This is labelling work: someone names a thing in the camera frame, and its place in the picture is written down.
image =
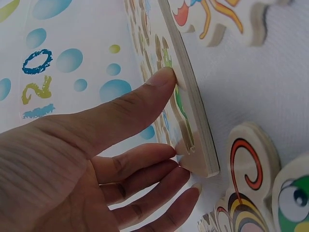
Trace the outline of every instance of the white surface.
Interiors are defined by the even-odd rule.
[[[231,129],[254,121],[273,140],[282,166],[309,150],[309,2],[269,7],[265,44],[247,48],[227,30],[218,47],[199,46],[193,33],[183,39],[207,112],[221,173],[203,183],[202,196],[183,231],[213,210],[227,188],[226,140]]]

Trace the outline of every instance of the hand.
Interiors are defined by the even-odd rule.
[[[165,68],[112,102],[0,134],[0,231],[118,232],[165,204],[190,176],[170,160],[173,148],[148,144],[114,158],[96,155],[148,127],[174,87],[174,73]],[[109,210],[158,182],[139,200]],[[188,189],[162,217],[138,231],[175,231],[199,194],[199,188]]]

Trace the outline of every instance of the blue wave shape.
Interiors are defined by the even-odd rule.
[[[52,113],[55,109],[56,108],[54,107],[54,104],[49,104],[47,106],[44,106],[43,108],[35,108],[32,111],[24,112],[23,118],[40,118]]]

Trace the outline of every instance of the blue bubble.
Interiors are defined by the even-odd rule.
[[[110,102],[132,91],[131,85],[124,80],[111,80],[100,89],[102,102]]]
[[[34,49],[40,46],[45,40],[46,31],[43,28],[38,28],[28,34],[26,44],[29,49]]]
[[[39,0],[33,8],[33,17],[36,19],[49,19],[63,12],[72,0]]]
[[[110,76],[117,76],[121,72],[121,67],[119,64],[110,64],[107,67],[106,72]]]
[[[84,79],[78,79],[74,83],[74,89],[77,92],[83,92],[88,86],[88,83]]]
[[[57,68],[62,73],[70,73],[81,66],[83,54],[80,50],[71,48],[63,53],[57,59]]]
[[[145,139],[145,140],[150,140],[154,137],[155,135],[155,130],[154,130],[154,127],[153,126],[149,126],[147,127],[145,130],[143,130],[141,133],[140,133],[140,136]]]
[[[0,101],[3,101],[11,91],[11,81],[4,78],[0,81]]]

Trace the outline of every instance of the cartoon eye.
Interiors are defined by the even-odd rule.
[[[292,222],[303,221],[309,213],[307,194],[294,186],[282,189],[278,203],[282,214]]]

